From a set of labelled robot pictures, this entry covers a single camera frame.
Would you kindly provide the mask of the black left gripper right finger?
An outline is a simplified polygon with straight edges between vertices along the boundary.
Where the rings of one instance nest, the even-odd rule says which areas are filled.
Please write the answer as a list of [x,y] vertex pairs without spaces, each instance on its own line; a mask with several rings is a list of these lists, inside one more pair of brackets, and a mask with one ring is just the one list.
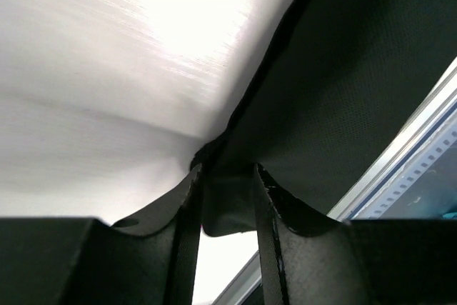
[[456,223],[337,221],[262,166],[253,202],[266,304],[454,304]]

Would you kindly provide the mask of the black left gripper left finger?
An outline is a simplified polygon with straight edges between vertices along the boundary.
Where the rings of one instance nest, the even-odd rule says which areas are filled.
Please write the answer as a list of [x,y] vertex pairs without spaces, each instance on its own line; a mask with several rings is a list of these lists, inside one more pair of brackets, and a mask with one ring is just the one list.
[[115,224],[3,218],[3,304],[190,304],[201,233],[202,167]]

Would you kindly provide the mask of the black t-shirt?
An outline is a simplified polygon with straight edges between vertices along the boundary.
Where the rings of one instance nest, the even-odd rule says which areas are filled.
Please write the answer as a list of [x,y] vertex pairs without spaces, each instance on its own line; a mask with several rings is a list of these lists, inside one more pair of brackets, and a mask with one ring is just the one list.
[[293,0],[207,168],[206,234],[253,231],[255,165],[327,213],[456,57],[456,0]]

